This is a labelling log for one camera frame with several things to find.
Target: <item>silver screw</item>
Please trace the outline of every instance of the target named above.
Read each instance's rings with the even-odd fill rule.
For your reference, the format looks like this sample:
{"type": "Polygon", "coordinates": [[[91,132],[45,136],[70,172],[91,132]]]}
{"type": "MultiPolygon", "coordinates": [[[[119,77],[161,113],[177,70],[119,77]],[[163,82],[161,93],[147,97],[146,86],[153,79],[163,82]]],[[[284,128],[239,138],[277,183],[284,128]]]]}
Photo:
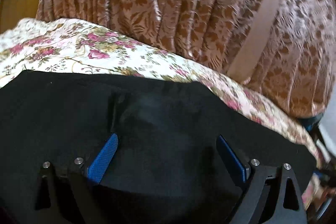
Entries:
{"type": "Polygon", "coordinates": [[[46,161],[42,164],[43,168],[48,168],[50,166],[50,162],[46,161]]]}
{"type": "Polygon", "coordinates": [[[292,168],[289,164],[284,164],[283,166],[286,170],[290,170],[290,168],[292,168]]]}
{"type": "Polygon", "coordinates": [[[83,161],[84,161],[84,159],[83,158],[75,158],[75,164],[82,164],[83,163],[83,161]]]}
{"type": "Polygon", "coordinates": [[[257,159],[253,159],[253,160],[251,160],[251,163],[252,163],[252,165],[254,165],[254,166],[258,166],[258,165],[260,164],[260,161],[257,160],[257,159]]]}

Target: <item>blue gripper pad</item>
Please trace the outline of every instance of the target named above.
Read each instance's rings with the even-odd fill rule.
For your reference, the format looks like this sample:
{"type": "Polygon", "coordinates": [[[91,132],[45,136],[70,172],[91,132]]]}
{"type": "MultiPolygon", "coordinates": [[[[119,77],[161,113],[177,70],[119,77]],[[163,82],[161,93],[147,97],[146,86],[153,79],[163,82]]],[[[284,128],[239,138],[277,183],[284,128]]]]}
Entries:
{"type": "Polygon", "coordinates": [[[237,148],[230,146],[222,135],[217,137],[216,148],[234,184],[243,187],[250,176],[246,157],[237,148]]]}
{"type": "Polygon", "coordinates": [[[114,133],[87,169],[87,178],[99,184],[118,148],[118,136],[114,133]]]}

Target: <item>black cloth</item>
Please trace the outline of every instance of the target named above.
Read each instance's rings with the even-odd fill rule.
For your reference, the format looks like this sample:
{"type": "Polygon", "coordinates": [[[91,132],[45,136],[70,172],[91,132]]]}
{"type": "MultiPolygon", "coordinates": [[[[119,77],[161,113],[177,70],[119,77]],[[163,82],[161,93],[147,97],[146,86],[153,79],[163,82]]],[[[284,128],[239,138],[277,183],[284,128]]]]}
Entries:
{"type": "Polygon", "coordinates": [[[290,163],[302,192],[316,166],[305,146],[197,82],[26,70],[0,101],[0,198],[22,224],[35,221],[41,164],[67,166],[111,132],[119,147],[94,194],[118,223],[223,220],[241,192],[216,152],[219,134],[264,165],[290,163]]]}

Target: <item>white floral cloth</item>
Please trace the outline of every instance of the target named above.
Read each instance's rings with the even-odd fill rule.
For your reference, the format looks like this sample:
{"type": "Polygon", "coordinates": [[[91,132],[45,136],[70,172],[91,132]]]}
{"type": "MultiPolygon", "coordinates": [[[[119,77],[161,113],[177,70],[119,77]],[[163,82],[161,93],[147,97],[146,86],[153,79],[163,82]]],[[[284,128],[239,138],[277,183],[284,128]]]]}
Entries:
{"type": "Polygon", "coordinates": [[[307,131],[264,96],[194,61],[84,20],[45,23],[26,18],[13,30],[1,34],[0,87],[25,69],[199,81],[247,118],[291,142],[305,145],[320,166],[316,146],[307,131]]]}

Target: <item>floral fabric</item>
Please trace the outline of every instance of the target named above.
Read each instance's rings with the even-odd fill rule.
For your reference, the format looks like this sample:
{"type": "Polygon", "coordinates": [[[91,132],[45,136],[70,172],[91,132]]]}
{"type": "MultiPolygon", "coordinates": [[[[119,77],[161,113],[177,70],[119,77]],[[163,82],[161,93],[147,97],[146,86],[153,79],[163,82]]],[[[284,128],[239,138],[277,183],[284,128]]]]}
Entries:
{"type": "Polygon", "coordinates": [[[50,23],[22,19],[15,29],[0,35],[0,87],[25,69],[198,81],[247,118],[291,142],[305,145],[320,166],[318,151],[307,131],[266,97],[194,61],[94,23],[78,19],[50,23]]]}

